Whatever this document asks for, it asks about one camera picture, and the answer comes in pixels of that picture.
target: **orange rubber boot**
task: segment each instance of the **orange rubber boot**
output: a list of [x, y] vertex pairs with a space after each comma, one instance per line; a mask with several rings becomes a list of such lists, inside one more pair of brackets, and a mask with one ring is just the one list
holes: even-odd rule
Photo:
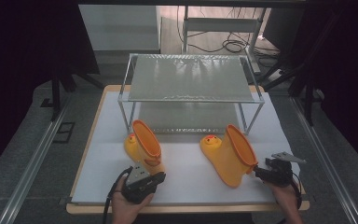
[[200, 147], [220, 178], [232, 188], [241, 184], [242, 176], [250, 174], [258, 164], [252, 146], [234, 125], [228, 125], [223, 140], [215, 135], [201, 139]]
[[161, 147], [156, 136], [139, 119], [132, 123], [132, 128], [134, 133], [131, 133], [124, 142], [127, 154], [133, 161], [139, 161], [151, 175], [165, 172], [161, 162]]

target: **table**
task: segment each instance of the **table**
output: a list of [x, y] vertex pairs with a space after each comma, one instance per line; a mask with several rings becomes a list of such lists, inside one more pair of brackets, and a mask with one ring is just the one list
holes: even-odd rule
[[[67, 211], [69, 213], [71, 213], [71, 214], [98, 214], [98, 213], [101, 213], [103, 211], [104, 197], [105, 197], [105, 194], [107, 194], [107, 191], [108, 191], [108, 190], [106, 190], [106, 188], [110, 188], [111, 185], [113, 184], [114, 180], [109, 179], [110, 177], [106, 178], [105, 180], [103, 180], [103, 181], [106, 181], [104, 183], [104, 187], [101, 188], [101, 187], [98, 187], [99, 184], [101, 184], [101, 183], [99, 183], [101, 180], [98, 180], [98, 177], [96, 178], [96, 180], [92, 180], [92, 178], [94, 178], [96, 175], [102, 173], [102, 172], [100, 172], [100, 170], [98, 170], [100, 168], [102, 170], [107, 169], [108, 172], [109, 172], [109, 176], [115, 176], [115, 173], [117, 173], [117, 175], [118, 175], [118, 173], [121, 172], [121, 170], [119, 170], [120, 168], [116, 168], [118, 170], [112, 170], [112, 167], [110, 167], [110, 165], [108, 165], [108, 166], [102, 165], [102, 162], [98, 161], [98, 160], [101, 159], [101, 156], [102, 156], [102, 160], [104, 160], [104, 158], [106, 158], [105, 154], [101, 155], [100, 159], [98, 159], [98, 156], [97, 156], [97, 158], [94, 158], [96, 160], [90, 159], [90, 157], [88, 157], [88, 155], [91, 155], [92, 153], [96, 152], [95, 151], [96, 147], [101, 146], [101, 145], [99, 145], [101, 142], [97, 143], [97, 145], [95, 145], [96, 142], [103, 141], [103, 145], [108, 144], [107, 140], [104, 137], [99, 136], [99, 133], [101, 133], [101, 131], [102, 131], [102, 129], [101, 129], [102, 126], [101, 125], [109, 123], [108, 121], [106, 121], [104, 119], [104, 118], [106, 118], [106, 112], [107, 112], [105, 103], [108, 102], [108, 101], [105, 101], [105, 100], [109, 99], [108, 97], [111, 97], [111, 96], [109, 96], [109, 94], [112, 94], [112, 93], [117, 94], [119, 89], [120, 89], [119, 86], [107, 86], [105, 88], [104, 92], [103, 92], [103, 97], [101, 99], [97, 114], [95, 116], [91, 131], [90, 131], [89, 140], [88, 140], [88, 143], [86, 145], [86, 149], [85, 149], [85, 152], [84, 152], [84, 155], [83, 155], [83, 159], [82, 159], [82, 162], [81, 162], [81, 164], [79, 166], [79, 169], [78, 169], [78, 172], [77, 172], [76, 181], [75, 181], [75, 183], [73, 185], [73, 188], [72, 188], [72, 191], [71, 191], [72, 200], [77, 201], [77, 202], [76, 203], [68, 203], [67, 206], [66, 206]], [[272, 103], [269, 101], [268, 94], [267, 93], [264, 93], [264, 94], [265, 94], [265, 97], [267, 98], [266, 99], [266, 105], [265, 105], [265, 107], [266, 107], [265, 112], [269, 112], [269, 106], [272, 106]], [[122, 121], [117, 120], [116, 125], [118, 125], [118, 126], [122, 125], [122, 130], [123, 130], [123, 134], [122, 134], [123, 136], [119, 136], [118, 139], [120, 139], [122, 137], [125, 137], [127, 133], [126, 133], [124, 124], [122, 124]], [[274, 126], [275, 127], [280, 127], [279, 122], [278, 123], [274, 122]], [[271, 134], [267, 134], [267, 132], [269, 130], [273, 131], [273, 133], [274, 133], [273, 135], [280, 135], [282, 133], [280, 133], [280, 132], [275, 133], [274, 132], [275, 130], [271, 130], [270, 128], [267, 128], [267, 127], [260, 127], [260, 125], [258, 125], [257, 123], [255, 124], [254, 128], [255, 128], [255, 132], [257, 132], [257, 129], [260, 129], [260, 128], [261, 129], [264, 129], [264, 128], [266, 129], [266, 137], [259, 138], [259, 137], [254, 136], [254, 135], [249, 136], [251, 144], [254, 144], [255, 153], [257, 155], [257, 158], [259, 159], [260, 167], [263, 167], [264, 162], [262, 162], [262, 160], [264, 160], [264, 158], [268, 157], [270, 154], [275, 153], [276, 150], [282, 150], [282, 148], [285, 148], [285, 149], [288, 148], [289, 153], [290, 153], [290, 147], [287, 144], [287, 140], [284, 141], [285, 139], [283, 139], [283, 141], [280, 142], [280, 143], [274, 143], [273, 144], [273, 145], [279, 144], [279, 148], [275, 149], [275, 151], [274, 150], [271, 150], [271, 151], [258, 150], [259, 148], [261, 148], [263, 146], [268, 146], [268, 144], [266, 144], [266, 142], [263, 142], [263, 139], [268, 141], [268, 139], [271, 137]], [[167, 152], [167, 151], [164, 151], [164, 148], [166, 147], [167, 144], [166, 144], [166, 141], [162, 141], [162, 142], [163, 143], [161, 143], [161, 148], [163, 149], [163, 151], [162, 151], [163, 161], [166, 162], [167, 161], [166, 159], [168, 159], [168, 158], [167, 157], [164, 158], [164, 153]], [[118, 160], [120, 161], [120, 162], [116, 162], [116, 165], [118, 165], [118, 167], [120, 167], [120, 165], [121, 165], [121, 167], [124, 167], [124, 169], [125, 169], [125, 168], [128, 168], [129, 164], [131, 164], [131, 160], [129, 158], [127, 158], [126, 161], [125, 161], [125, 157], [126, 157], [126, 155], [124, 153], [124, 150], [122, 150], [120, 153], [116, 154], [116, 158], [118, 158]], [[97, 167], [95, 167], [95, 166], [92, 165], [92, 163], [90, 163], [90, 161], [98, 162], [101, 165], [98, 165]], [[293, 166], [294, 166], [293, 167], [294, 172], [298, 174], [298, 172], [299, 172], [298, 166], [296, 164], [293, 164]], [[89, 172], [90, 171], [90, 167], [93, 167], [92, 168], [93, 170], [91, 172], [92, 176], [84, 175], [82, 177], [82, 174], [84, 172]], [[217, 174], [214, 173], [214, 170], [213, 170], [212, 166], [210, 164], [208, 164], [208, 162], [206, 162], [204, 165], [202, 165], [202, 167], [204, 167], [205, 169], [210, 169], [209, 174], [211, 174], [211, 179], [213, 179], [213, 181], [215, 181], [214, 183], [216, 183], [216, 185], [220, 185], [220, 186], [217, 187], [216, 190], [219, 190], [219, 192], [221, 192], [221, 194], [224, 195], [225, 192], [223, 192], [221, 190], [224, 189], [224, 188], [228, 188], [228, 187], [225, 186], [222, 183], [219, 184], [220, 179], [217, 176]], [[163, 214], [163, 213], [206, 213], [206, 212], [217, 213], [217, 212], [268, 211], [268, 210], [277, 210], [277, 209], [279, 209], [278, 205], [275, 203], [274, 198], [270, 194], [270, 191], [269, 191], [269, 189], [267, 187], [264, 187], [263, 190], [258, 192], [259, 195], [266, 195], [266, 197], [264, 197], [264, 198], [259, 200], [260, 202], [213, 203], [213, 202], [208, 202], [208, 200], [206, 200], [206, 201], [204, 201], [202, 203], [175, 202], [175, 203], [171, 203], [171, 204], [167, 205], [166, 201], [164, 202], [163, 198], [162, 199], [159, 198], [159, 195], [164, 195], [164, 193], [167, 193], [167, 191], [169, 191], [169, 189], [171, 189], [171, 188], [169, 188], [169, 185], [171, 183], [175, 184], [175, 179], [170, 179], [170, 176], [177, 176], [177, 175], [174, 174], [174, 171], [170, 171], [170, 170], [167, 169], [167, 178], [166, 178], [165, 182], [163, 183], [164, 186], [160, 185], [158, 187], [158, 192], [155, 195], [154, 201], [149, 206], [144, 208], [141, 213], [159, 213], [159, 214]], [[246, 188], [249, 188], [249, 189], [250, 188], [260, 189], [260, 186], [263, 186], [261, 181], [259, 181], [258, 179], [255, 180], [255, 177], [253, 177], [251, 175], [244, 176], [243, 179], [242, 179], [242, 182], [243, 182], [243, 185], [246, 186]], [[78, 197], [76, 196], [76, 189], [77, 188], [83, 188], [83, 187], [79, 187], [79, 186], [84, 185], [85, 183], [86, 183], [86, 185], [89, 185], [89, 186], [85, 187], [85, 189], [88, 192], [90, 192], [91, 190], [93, 190], [95, 188], [98, 188], [98, 189], [96, 189], [96, 192], [98, 192], [97, 194], [100, 194], [100, 195], [96, 196], [97, 200], [94, 200], [94, 202], [84, 202], [84, 203], [82, 203], [82, 202], [80, 202], [81, 200], [79, 200]], [[245, 191], [243, 195], [248, 195], [246, 197], [250, 197], [252, 194], [253, 194], [252, 192]], [[233, 195], [236, 196], [236, 193], [234, 191], [231, 191], [231, 192], [226, 192], [226, 195], [228, 197], [232, 198]], [[302, 204], [300, 209], [301, 210], [306, 210], [309, 207], [310, 207], [310, 203], [308, 201], [305, 201], [305, 202], [303, 202], [303, 204]]]

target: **yellow rubber boot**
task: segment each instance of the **yellow rubber boot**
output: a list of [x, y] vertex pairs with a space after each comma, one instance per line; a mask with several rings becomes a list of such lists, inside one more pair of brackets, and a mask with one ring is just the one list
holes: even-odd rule
[[242, 176], [250, 174], [258, 164], [252, 146], [234, 125], [228, 125], [223, 140], [207, 135], [200, 141], [204, 155], [220, 178], [232, 188], [241, 184]]
[[133, 161], [139, 161], [151, 175], [165, 172], [161, 162], [161, 147], [156, 136], [139, 119], [132, 123], [132, 128], [134, 133], [131, 133], [124, 142], [127, 154]]

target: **human hand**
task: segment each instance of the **human hand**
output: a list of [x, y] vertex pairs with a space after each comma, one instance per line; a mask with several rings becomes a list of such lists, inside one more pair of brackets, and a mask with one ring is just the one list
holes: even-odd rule
[[287, 223], [302, 224], [303, 221], [297, 209], [296, 192], [293, 187], [291, 185], [279, 187], [266, 181], [264, 181], [264, 184], [271, 189], [272, 194], [285, 215]]
[[117, 183], [116, 190], [112, 198], [112, 215], [113, 215], [113, 224], [131, 224], [138, 213], [148, 205], [154, 194], [147, 195], [140, 204], [130, 203], [126, 198], [121, 194], [122, 187], [124, 185], [125, 177], [121, 177]]

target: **gray floor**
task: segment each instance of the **gray floor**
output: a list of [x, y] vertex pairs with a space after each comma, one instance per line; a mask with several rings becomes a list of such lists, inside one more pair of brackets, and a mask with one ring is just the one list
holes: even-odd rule
[[[110, 52], [96, 53], [102, 74], [94, 77], [104, 84], [121, 84], [128, 56]], [[74, 122], [74, 133], [67, 144], [53, 143], [48, 149], [15, 223], [102, 222], [101, 216], [74, 216], [65, 210], [65, 201], [70, 194], [102, 95], [102, 90], [81, 78], [75, 76], [75, 79], [76, 92], [62, 95], [62, 98], [70, 96], [71, 99], [62, 122]], [[288, 85], [290, 81], [272, 89], [269, 94], [294, 154], [308, 161], [306, 165], [301, 165], [300, 177], [310, 200], [310, 209], [302, 212], [302, 217], [306, 223], [351, 223], [343, 209], [345, 204], [342, 204], [337, 196], [337, 191], [333, 188], [300, 122], [293, 101], [286, 93]], [[0, 216], [49, 125], [51, 108], [43, 108], [40, 105], [45, 98], [51, 97], [50, 94], [49, 83], [41, 85], [34, 91], [34, 102], [26, 118], [0, 158]], [[313, 129], [337, 170], [342, 185], [358, 208], [358, 155], [331, 124], [319, 103], [313, 105], [312, 115]], [[64, 137], [59, 134], [55, 136], [56, 139]], [[276, 223], [282, 218], [282, 214], [253, 213], [253, 218], [257, 224]], [[141, 217], [139, 221], [145, 220], [146, 217]]]

